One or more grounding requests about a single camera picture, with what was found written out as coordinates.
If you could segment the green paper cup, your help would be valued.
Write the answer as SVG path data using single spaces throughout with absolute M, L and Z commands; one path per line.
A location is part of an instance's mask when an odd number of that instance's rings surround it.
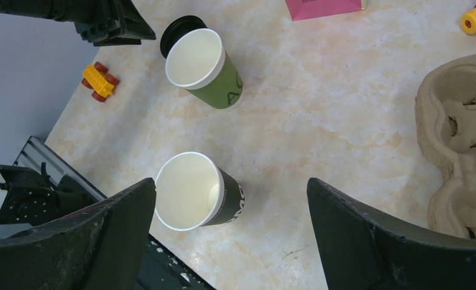
M 214 30 L 188 32 L 166 58 L 170 83 L 215 109 L 228 109 L 241 98 L 244 84 L 233 61 Z

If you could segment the black cup lid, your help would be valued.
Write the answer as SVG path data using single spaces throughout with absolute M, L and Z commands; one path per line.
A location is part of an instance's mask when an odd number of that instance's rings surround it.
M 180 40 L 181 37 L 187 33 L 207 28 L 204 21 L 194 15 L 182 16 L 173 21 L 164 31 L 160 41 L 160 51 L 162 56 L 166 59 L 170 50 Z

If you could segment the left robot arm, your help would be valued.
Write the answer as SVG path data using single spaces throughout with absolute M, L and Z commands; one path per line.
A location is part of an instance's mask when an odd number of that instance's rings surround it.
M 0 0 L 0 14 L 72 22 L 81 38 L 95 47 L 156 39 L 131 0 Z

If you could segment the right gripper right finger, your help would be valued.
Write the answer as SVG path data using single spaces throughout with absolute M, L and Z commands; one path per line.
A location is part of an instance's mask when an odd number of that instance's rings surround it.
M 476 289 L 476 240 L 403 221 L 318 178 L 306 191 L 329 289 Z

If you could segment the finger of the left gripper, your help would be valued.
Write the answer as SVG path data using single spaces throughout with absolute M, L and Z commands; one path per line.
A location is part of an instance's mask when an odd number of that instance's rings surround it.
M 140 45 L 156 34 L 131 0 L 95 1 L 88 23 L 76 22 L 76 32 L 95 47 Z

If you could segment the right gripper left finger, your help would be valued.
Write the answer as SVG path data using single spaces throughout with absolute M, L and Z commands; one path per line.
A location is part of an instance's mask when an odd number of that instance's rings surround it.
M 0 289 L 133 289 L 155 208 L 152 178 L 0 239 Z

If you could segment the black paper cup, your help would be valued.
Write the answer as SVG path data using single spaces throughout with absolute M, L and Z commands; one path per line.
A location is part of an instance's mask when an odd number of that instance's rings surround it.
M 245 208 L 245 192 L 238 181 L 199 152 L 170 158 L 155 179 L 155 215 L 171 230 L 235 221 Z

